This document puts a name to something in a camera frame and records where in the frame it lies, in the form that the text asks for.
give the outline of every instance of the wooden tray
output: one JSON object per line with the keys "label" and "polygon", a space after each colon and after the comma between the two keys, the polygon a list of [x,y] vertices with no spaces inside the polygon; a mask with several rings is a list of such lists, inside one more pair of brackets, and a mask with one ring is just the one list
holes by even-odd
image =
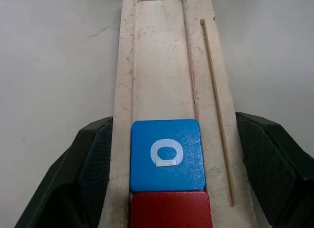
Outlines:
{"label": "wooden tray", "polygon": [[107,228],[126,228],[137,120],[197,119],[214,228],[255,228],[236,116],[211,0],[124,0]]}

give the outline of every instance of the white wooden board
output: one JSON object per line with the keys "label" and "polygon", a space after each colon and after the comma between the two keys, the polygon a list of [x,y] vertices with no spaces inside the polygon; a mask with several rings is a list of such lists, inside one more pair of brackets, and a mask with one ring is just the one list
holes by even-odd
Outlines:
{"label": "white wooden board", "polygon": [[132,123],[186,118],[201,127],[213,227],[257,227],[211,0],[124,0],[105,227],[128,225]]}

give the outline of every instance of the gray background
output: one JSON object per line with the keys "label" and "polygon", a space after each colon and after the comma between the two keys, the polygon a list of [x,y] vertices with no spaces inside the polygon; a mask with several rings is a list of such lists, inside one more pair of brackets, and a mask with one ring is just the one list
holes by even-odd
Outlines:
{"label": "gray background", "polygon": [[[236,111],[281,123],[314,156],[314,0],[212,3]],[[77,131],[112,115],[121,6],[0,0],[1,228]]]}

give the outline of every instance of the blue block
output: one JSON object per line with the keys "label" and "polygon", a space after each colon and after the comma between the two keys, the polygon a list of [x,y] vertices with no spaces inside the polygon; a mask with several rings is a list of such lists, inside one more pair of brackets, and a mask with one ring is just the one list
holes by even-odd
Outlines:
{"label": "blue block", "polygon": [[202,190],[205,172],[200,127],[196,120],[133,123],[131,190]]}

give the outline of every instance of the red block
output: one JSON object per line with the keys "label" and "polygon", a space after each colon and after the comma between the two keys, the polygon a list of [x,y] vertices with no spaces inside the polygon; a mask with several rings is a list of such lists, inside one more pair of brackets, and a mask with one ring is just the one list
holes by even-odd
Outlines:
{"label": "red block", "polygon": [[212,228],[207,193],[136,193],[131,228]]}

